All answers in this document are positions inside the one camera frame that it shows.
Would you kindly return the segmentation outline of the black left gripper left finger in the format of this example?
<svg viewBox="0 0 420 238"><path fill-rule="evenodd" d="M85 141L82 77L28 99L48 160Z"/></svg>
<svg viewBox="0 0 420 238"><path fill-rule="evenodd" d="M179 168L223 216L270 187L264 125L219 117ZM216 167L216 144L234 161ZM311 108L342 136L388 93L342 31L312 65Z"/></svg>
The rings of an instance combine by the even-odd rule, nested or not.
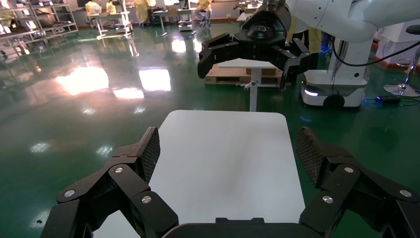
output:
<svg viewBox="0 0 420 238"><path fill-rule="evenodd" d="M45 222L44 238L91 238L120 211L142 238L161 238L179 224L177 214L149 186L160 155L159 133L117 149L98 171L58 193Z"/></svg>

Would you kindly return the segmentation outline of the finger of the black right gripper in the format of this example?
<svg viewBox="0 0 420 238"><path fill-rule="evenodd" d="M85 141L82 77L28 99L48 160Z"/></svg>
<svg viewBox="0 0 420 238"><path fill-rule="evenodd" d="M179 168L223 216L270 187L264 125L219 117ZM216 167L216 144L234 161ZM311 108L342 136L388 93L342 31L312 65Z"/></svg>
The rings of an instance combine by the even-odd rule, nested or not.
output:
<svg viewBox="0 0 420 238"><path fill-rule="evenodd" d="M287 83L296 81L299 74L306 72L311 61L311 53L300 39L293 38L285 47L270 47L270 63L282 71L281 91L286 89Z"/></svg>
<svg viewBox="0 0 420 238"><path fill-rule="evenodd" d="M239 58L239 42L223 33L202 43L197 65L198 76L204 79L215 64Z"/></svg>

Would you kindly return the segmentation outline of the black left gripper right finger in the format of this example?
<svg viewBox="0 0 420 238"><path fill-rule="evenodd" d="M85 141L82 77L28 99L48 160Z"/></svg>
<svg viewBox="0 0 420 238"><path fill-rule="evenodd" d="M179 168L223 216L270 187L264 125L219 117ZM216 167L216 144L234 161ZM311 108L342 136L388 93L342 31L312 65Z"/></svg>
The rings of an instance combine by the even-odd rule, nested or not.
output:
<svg viewBox="0 0 420 238"><path fill-rule="evenodd" d="M420 196L364 167L345 148L322 142L306 126L296 139L299 162L318 193L300 215L301 225L330 237L346 211L358 214L382 238L420 235Z"/></svg>

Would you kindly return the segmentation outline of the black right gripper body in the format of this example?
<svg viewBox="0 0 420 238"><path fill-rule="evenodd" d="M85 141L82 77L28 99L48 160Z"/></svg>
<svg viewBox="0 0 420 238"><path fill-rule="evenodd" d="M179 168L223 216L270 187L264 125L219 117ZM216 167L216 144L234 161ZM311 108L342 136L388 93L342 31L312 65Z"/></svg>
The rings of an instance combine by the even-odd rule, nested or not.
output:
<svg viewBox="0 0 420 238"><path fill-rule="evenodd" d="M292 15L284 1L267 1L234 34L238 56L247 60L268 61L272 46L283 48L290 30Z"/></svg>

